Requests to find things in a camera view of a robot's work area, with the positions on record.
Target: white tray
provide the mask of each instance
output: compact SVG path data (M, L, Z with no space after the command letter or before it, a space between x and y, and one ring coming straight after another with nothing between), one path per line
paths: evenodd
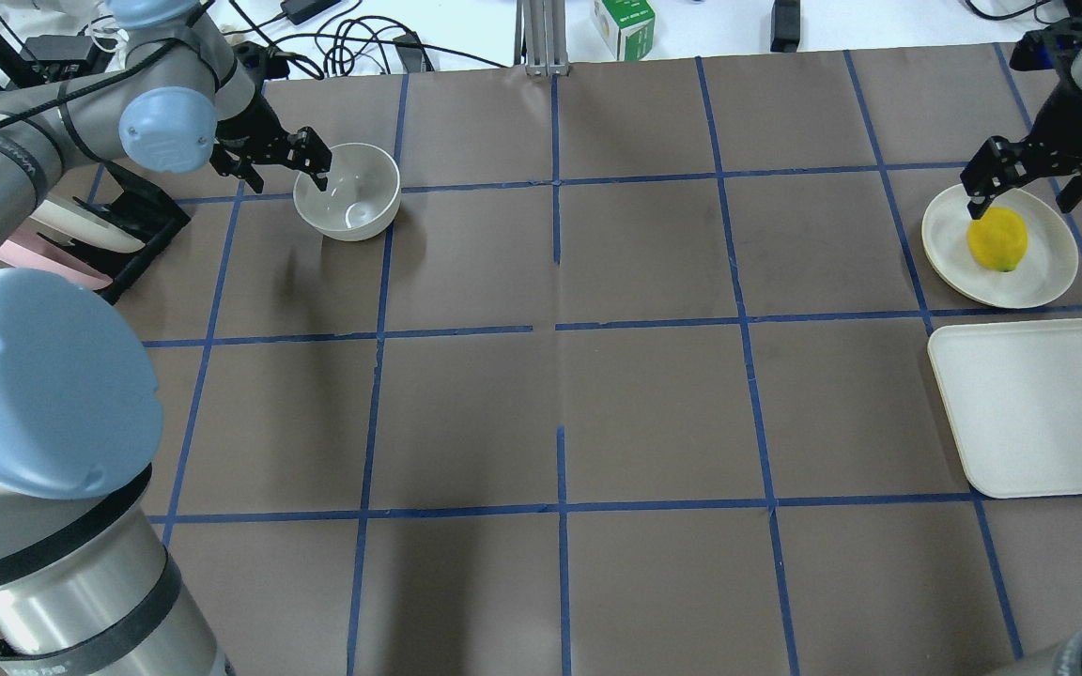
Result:
M944 327L929 360L979 492L1082 493L1082 319Z

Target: plate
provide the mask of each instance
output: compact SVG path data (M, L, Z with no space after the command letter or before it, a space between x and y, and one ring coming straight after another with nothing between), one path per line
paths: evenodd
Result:
M995 198L997 207L1017 211L1026 222L1029 247L1013 273L997 273L975 262L966 247L972 225L962 185L933 198L924 211L921 238L929 265L967 299L998 308L1034 308L1063 295L1079 270L1079 249L1066 222L1046 202L1022 189Z
M1082 494L1082 319L946 326L929 360L972 487Z

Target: yellow lemon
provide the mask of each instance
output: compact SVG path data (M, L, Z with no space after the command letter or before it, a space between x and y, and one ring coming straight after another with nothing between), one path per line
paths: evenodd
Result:
M981 266L997 273L1013 273L1029 247L1026 222L1017 211L991 207L984 217L973 220L966 228L966 247Z

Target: round plate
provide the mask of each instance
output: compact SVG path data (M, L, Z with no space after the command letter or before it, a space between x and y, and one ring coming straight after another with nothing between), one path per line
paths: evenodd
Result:
M1029 247L1013 273L997 273L975 262L966 247L971 198L954 185L933 198L924 211L921 238L924 255L937 274L967 299L998 308L1034 308L1063 295L1079 269L1074 237L1055 210L1021 189L995 198L997 207L1017 211L1026 222Z

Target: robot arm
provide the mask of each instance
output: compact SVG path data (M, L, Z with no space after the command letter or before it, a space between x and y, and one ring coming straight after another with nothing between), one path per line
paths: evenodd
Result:
M279 163L325 187L327 145L309 128L285 132L206 16L208 4L108 5L132 36L129 75L0 94L0 244L66 171L126 155L154 171L193 171L210 159L258 191L254 163Z
M1065 18L1031 32L1017 44L1016 69L1055 68L1059 84L1033 129L1019 142L992 136L961 176L972 217L982 217L992 200L1044 176L1072 175L1057 199L1065 213L1082 200L1082 17Z

